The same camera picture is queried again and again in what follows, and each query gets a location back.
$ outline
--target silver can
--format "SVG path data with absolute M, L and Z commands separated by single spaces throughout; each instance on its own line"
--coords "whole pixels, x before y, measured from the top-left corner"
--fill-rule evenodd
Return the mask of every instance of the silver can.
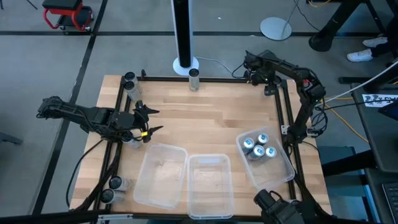
M 105 189 L 101 192 L 101 202 L 105 204 L 122 202 L 125 198 L 122 191 Z
M 248 159 L 255 160 L 264 156 L 265 150 L 262 146 L 254 146 L 254 149 L 248 154 Z
M 199 70 L 195 68 L 189 70 L 189 89 L 191 91 L 199 90 Z
M 263 145 L 267 144 L 268 140 L 269 140 L 268 135 L 266 133 L 261 133 L 257 136 L 256 145 L 263 146 Z
M 243 141 L 243 147 L 242 147 L 242 151 L 243 153 L 247 154 L 249 152 L 251 152 L 253 150 L 254 147 L 254 141 L 251 138 L 246 138 Z
M 126 82 L 124 89 L 127 91 L 131 101 L 137 102 L 141 100 L 141 93 L 139 93 L 138 87 L 133 82 Z
M 142 88 L 141 88 L 141 86 L 138 82 L 138 78 L 137 78 L 136 74 L 134 74 L 134 72 L 127 72 L 124 75 L 124 79 L 126 82 L 133 82 L 135 84 L 135 86 L 138 88 L 139 93 L 142 94 Z
M 120 176 L 113 176 L 109 180 L 109 188 L 112 190 L 120 190 L 120 191 L 127 191 L 131 189 L 132 187 L 132 180 L 131 179 L 126 179 L 122 178 Z
M 122 142 L 128 144 L 133 149 L 138 149 L 141 146 L 141 142 L 134 140 L 132 137 L 132 132 L 126 131 L 122 134 Z
M 274 158 L 276 156 L 276 148 L 274 147 L 268 147 L 266 149 L 266 155 L 270 158 Z

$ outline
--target white sneaker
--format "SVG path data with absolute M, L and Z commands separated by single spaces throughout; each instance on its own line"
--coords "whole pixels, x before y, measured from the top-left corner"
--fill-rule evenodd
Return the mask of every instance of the white sneaker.
M 352 62 L 367 62 L 373 59 L 371 49 L 350 53 L 347 58 Z
M 367 47 L 376 47 L 379 44 L 385 44 L 387 43 L 387 37 L 377 37 L 374 39 L 370 39 L 370 40 L 364 40 L 362 41 L 362 44 L 367 46 Z

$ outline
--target wooden table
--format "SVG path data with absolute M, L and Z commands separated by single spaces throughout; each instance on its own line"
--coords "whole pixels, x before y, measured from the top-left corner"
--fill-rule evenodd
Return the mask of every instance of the wooden table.
M 114 107 L 120 78 L 119 75 L 104 77 L 97 106 Z M 213 153 L 228 155 L 232 168 L 234 215 L 260 216 L 261 209 L 253 202 L 257 192 L 245 173 L 242 159 L 236 149 L 235 138 L 241 133 L 262 126 L 272 126 L 279 133 L 275 98 L 264 96 L 263 85 L 252 86 L 244 83 L 202 82 L 198 92 L 190 91 L 187 82 L 140 82 L 140 84 L 144 91 L 143 102 L 148 107 L 160 111 L 158 114 L 150 115 L 149 126 L 164 126 L 152 136 L 151 142 L 185 148 L 189 155 Z M 288 81 L 288 86 L 295 117 L 300 108 L 299 96 L 292 80 Z M 124 108 L 124 102 L 126 102 L 126 93 L 121 108 Z M 90 133 L 85 150 L 99 139 L 98 134 Z M 307 138 L 306 141 L 315 144 L 314 139 Z M 102 142 L 83 159 L 71 208 L 79 206 L 97 184 L 105 147 L 106 142 Z M 146 147 L 144 144 L 134 150 L 124 144 L 118 175 L 132 179 L 135 183 Z M 306 185 L 323 209 L 331 213 L 318 152 L 307 144 L 300 144 L 299 148 Z M 298 187 L 295 189 L 300 198 Z M 281 185 L 275 191 L 283 198 L 289 199 L 287 184 Z M 113 205 L 112 212 L 187 214 L 187 178 L 184 180 L 181 202 L 174 210 L 139 204 L 133 200 L 132 193 L 133 190 L 127 193 L 127 199 L 123 203 Z

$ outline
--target red stool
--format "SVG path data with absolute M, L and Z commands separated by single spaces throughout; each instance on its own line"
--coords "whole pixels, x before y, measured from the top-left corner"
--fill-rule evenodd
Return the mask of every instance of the red stool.
M 43 2 L 43 17 L 52 29 L 65 30 L 66 27 L 75 27 L 76 30 L 90 31 L 88 26 L 93 21 L 93 10 L 89 6 L 83 6 L 82 0 L 45 0 Z M 47 19 L 47 12 L 61 15 L 57 24 L 53 26 Z

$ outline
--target clear plastic container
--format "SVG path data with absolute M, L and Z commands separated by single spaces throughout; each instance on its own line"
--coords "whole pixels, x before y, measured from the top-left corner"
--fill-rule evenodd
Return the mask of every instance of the clear plastic container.
M 133 197 L 138 203 L 174 209 L 180 203 L 187 150 L 166 144 L 148 146 Z
M 272 146 L 276 149 L 276 155 L 273 158 L 264 155 L 256 160 L 250 160 L 242 151 L 243 141 L 246 138 L 251 138 L 256 142 L 258 135 L 261 133 L 266 133 L 269 137 L 264 149 Z M 236 145 L 246 168 L 246 174 L 258 191 L 275 189 L 278 185 L 294 178 L 293 166 L 275 134 L 276 132 L 271 127 L 263 127 L 236 137 Z
M 195 220 L 233 215 L 231 162 L 225 154 L 192 155 L 188 161 L 188 215 Z

